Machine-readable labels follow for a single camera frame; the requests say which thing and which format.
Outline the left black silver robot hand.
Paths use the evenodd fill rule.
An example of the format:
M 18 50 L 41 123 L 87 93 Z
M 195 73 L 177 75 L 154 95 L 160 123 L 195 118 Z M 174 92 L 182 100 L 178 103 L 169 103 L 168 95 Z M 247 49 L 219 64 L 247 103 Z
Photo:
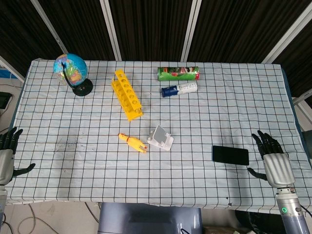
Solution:
M 17 150 L 18 139 L 23 129 L 17 131 L 17 127 L 12 128 L 0 135 L 0 185 L 7 185 L 12 178 L 27 174 L 33 170 L 35 163 L 27 168 L 14 169 L 15 153 Z

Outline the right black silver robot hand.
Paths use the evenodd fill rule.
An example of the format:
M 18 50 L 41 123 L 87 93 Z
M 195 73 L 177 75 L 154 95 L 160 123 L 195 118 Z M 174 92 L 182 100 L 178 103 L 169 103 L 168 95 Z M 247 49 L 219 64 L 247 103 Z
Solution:
M 279 142 L 269 134 L 260 130 L 257 133 L 257 135 L 252 134 L 252 137 L 258 146 L 265 173 L 256 172 L 252 168 L 248 168 L 248 172 L 256 178 L 267 181 L 273 188 L 282 189 L 292 186 L 295 178 L 288 154 L 283 152 Z

